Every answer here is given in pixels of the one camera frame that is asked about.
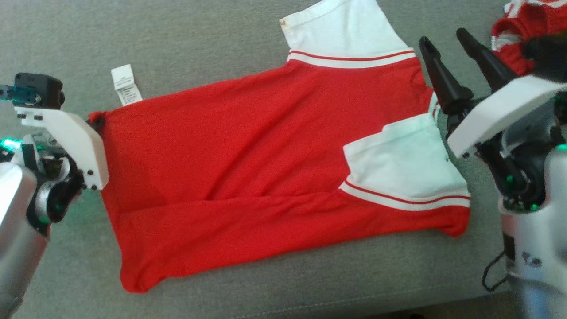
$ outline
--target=gray couch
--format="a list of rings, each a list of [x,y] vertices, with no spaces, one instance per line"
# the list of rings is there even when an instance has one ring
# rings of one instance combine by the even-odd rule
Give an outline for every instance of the gray couch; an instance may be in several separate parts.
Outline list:
[[[7,0],[0,6],[0,82],[11,83],[17,72],[57,77],[65,110],[85,117],[120,105],[110,70],[124,64],[132,65],[144,98],[278,67],[288,50],[278,18],[315,2]],[[428,35],[456,77],[486,94],[454,34],[464,26],[488,44],[505,2],[379,4],[406,43],[416,47]],[[0,136],[31,131],[1,105]],[[483,269],[502,249],[496,191],[477,159],[456,165],[473,195],[469,228],[458,239],[434,230],[369,238],[168,279],[144,295],[122,289],[103,203],[86,191],[53,226],[16,318],[353,318],[481,296]],[[489,278],[502,275],[500,265]]]

